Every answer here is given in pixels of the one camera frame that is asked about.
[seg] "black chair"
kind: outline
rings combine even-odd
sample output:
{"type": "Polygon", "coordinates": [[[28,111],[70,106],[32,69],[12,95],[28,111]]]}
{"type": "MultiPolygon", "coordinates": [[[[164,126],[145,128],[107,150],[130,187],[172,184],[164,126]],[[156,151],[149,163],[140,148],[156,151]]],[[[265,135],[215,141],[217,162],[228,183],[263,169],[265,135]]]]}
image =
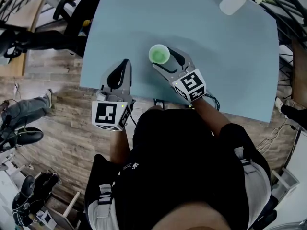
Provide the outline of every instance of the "black chair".
{"type": "Polygon", "coordinates": [[[81,0],[71,17],[64,10],[64,5],[68,1],[61,0],[53,16],[54,19],[58,19],[62,15],[67,21],[64,34],[58,31],[35,33],[25,31],[16,34],[13,30],[6,30],[0,35],[0,57],[14,58],[29,49],[50,48],[68,49],[83,57],[90,25],[83,30],[86,36],[78,36],[78,34],[83,29],[83,22],[93,19],[100,0],[81,0]],[[15,47],[13,53],[8,54],[8,49],[12,47],[15,47]]]}

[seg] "jeans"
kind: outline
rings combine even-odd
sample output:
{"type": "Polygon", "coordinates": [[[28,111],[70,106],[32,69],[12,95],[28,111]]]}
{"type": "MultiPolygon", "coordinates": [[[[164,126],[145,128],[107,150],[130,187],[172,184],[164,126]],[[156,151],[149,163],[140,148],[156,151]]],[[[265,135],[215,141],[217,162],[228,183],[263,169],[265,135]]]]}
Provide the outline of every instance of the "jeans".
{"type": "Polygon", "coordinates": [[[1,131],[2,138],[6,139],[8,135],[12,136],[12,128],[17,129],[44,117],[46,111],[49,109],[49,105],[50,102],[47,95],[34,99],[21,100],[18,103],[10,105],[7,111],[1,114],[3,123],[8,115],[12,117],[9,126],[1,131]]]}
{"type": "Polygon", "coordinates": [[[294,107],[282,105],[281,112],[307,130],[307,109],[297,110],[294,107]]]}

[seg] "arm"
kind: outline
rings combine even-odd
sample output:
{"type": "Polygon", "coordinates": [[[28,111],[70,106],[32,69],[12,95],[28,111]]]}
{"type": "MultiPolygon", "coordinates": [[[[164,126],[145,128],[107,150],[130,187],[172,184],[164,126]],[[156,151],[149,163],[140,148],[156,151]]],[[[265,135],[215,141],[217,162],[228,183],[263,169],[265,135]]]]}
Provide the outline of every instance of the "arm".
{"type": "Polygon", "coordinates": [[[130,153],[126,130],[110,132],[110,161],[117,164],[124,164],[130,153]]]}
{"type": "Polygon", "coordinates": [[[230,124],[230,121],[222,113],[217,111],[204,99],[199,98],[193,101],[192,104],[216,137],[219,136],[221,129],[226,124],[230,124]]]}

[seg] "black t-shirt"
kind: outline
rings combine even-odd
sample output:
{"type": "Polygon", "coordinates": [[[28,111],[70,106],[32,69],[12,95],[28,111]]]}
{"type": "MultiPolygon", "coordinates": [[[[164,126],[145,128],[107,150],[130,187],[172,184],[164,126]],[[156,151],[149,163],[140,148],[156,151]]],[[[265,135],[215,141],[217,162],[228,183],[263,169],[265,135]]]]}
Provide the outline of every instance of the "black t-shirt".
{"type": "MultiPolygon", "coordinates": [[[[231,229],[246,230],[244,170],[234,153],[234,148],[242,146],[244,157],[253,159],[270,177],[267,162],[243,127],[228,124],[215,138],[192,109],[150,110],[137,123],[126,165],[97,162],[96,175],[101,175],[104,164],[108,176],[90,181],[112,185],[120,230],[150,230],[187,202],[206,202],[225,217],[231,229]]],[[[91,202],[95,193],[88,193],[88,188],[85,201],[91,202]]],[[[99,187],[93,188],[99,195],[99,187]]]]}

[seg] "person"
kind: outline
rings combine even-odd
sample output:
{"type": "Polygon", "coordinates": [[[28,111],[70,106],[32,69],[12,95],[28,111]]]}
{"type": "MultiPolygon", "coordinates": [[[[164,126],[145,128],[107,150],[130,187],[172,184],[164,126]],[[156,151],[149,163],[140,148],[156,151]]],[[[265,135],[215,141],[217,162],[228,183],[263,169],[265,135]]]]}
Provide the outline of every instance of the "person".
{"type": "Polygon", "coordinates": [[[4,101],[0,107],[0,112],[2,112],[0,140],[5,140],[13,130],[44,117],[48,109],[52,107],[51,99],[51,90],[46,90],[43,97],[21,100],[13,105],[9,105],[8,101],[4,101]]]}
{"type": "Polygon", "coordinates": [[[126,131],[110,132],[85,192],[96,230],[246,230],[271,194],[270,168],[243,127],[204,99],[194,109],[156,105],[126,131]]]}
{"type": "Polygon", "coordinates": [[[296,121],[301,127],[307,130],[307,109],[297,110],[294,107],[283,104],[278,97],[276,97],[275,106],[280,113],[285,114],[288,118],[296,121]]]}

